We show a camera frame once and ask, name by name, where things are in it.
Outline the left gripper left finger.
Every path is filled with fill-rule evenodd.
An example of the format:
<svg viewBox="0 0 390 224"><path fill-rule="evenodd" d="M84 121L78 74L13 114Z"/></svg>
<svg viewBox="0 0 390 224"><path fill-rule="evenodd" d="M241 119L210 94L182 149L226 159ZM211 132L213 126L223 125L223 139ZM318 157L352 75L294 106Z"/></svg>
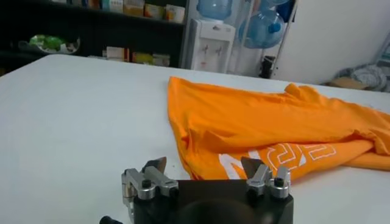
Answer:
<svg viewBox="0 0 390 224"><path fill-rule="evenodd" d="M121 174L122 200L131 204L140 200L152 200L158 195L168 198L179 196L179 182L164 175L166 157L149 160L139 172L135 168L126 169Z"/></svg>

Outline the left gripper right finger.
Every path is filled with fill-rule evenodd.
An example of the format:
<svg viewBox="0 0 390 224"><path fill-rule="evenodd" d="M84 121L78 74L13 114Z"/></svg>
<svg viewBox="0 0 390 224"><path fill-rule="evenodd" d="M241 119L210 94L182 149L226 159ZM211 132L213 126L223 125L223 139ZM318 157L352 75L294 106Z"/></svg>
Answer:
<svg viewBox="0 0 390 224"><path fill-rule="evenodd" d="M273 176L271 168L260 159L242 157L241 164L247 176L249 199L258 199L264 194L270 194L276 199L286 199L290 195L291 175L285 166L280 166L276 176Z"/></svg>

